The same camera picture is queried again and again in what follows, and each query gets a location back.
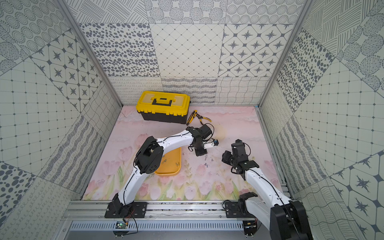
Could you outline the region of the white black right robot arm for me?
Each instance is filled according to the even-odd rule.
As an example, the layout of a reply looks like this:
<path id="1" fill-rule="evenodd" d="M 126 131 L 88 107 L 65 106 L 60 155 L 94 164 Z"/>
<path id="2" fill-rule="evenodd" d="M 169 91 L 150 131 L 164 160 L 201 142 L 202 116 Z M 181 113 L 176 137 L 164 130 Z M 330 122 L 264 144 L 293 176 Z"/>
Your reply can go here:
<path id="1" fill-rule="evenodd" d="M 311 240 L 308 215 L 299 201 L 293 201 L 279 191 L 267 179 L 259 165 L 249 159 L 249 145 L 236 140 L 231 151 L 222 155 L 223 163 L 231 166 L 231 172 L 240 175 L 254 192 L 241 194 L 236 202 L 223 201 L 227 218 L 255 219 L 244 223 L 244 234 L 252 236 L 259 225 L 264 225 L 272 240 Z"/>

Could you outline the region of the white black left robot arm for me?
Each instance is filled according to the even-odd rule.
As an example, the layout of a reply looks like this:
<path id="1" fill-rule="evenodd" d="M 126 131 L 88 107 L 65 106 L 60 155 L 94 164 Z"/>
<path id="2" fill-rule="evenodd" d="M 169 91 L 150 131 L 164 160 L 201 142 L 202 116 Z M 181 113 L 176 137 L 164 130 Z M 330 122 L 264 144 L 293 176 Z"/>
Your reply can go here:
<path id="1" fill-rule="evenodd" d="M 208 149 L 219 145 L 213 134 L 214 127 L 211 124 L 204 124 L 199 128 L 187 127 L 184 131 L 169 137 L 159 139 L 148 137 L 135 155 L 130 177 L 112 200 L 115 210 L 120 214 L 129 208 L 144 180 L 160 167 L 165 154 L 181 147 L 188 147 L 197 157 L 204 156 L 208 153 Z"/>

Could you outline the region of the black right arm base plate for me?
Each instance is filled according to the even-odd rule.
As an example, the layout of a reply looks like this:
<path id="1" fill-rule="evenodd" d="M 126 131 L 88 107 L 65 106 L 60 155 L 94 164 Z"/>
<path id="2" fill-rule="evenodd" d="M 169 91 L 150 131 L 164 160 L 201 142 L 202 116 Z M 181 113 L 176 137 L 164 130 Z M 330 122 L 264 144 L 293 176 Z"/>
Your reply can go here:
<path id="1" fill-rule="evenodd" d="M 222 207 L 225 210 L 227 218 L 255 218 L 250 214 L 246 207 L 246 200 L 252 197 L 258 197 L 256 193 L 248 192 L 239 196 L 237 202 L 225 200 L 222 203 Z"/>

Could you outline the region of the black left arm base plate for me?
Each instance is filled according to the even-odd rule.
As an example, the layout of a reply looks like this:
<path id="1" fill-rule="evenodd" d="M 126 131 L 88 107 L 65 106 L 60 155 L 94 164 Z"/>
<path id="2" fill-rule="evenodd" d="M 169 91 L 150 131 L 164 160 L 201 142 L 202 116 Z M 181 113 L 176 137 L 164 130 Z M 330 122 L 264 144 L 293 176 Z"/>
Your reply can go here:
<path id="1" fill-rule="evenodd" d="M 105 212 L 106 219 L 117 218 L 138 218 L 143 219 L 147 211 L 147 202 L 132 202 L 130 204 L 123 204 L 119 200 L 118 194 L 115 194 L 112 201 L 108 204 Z"/>

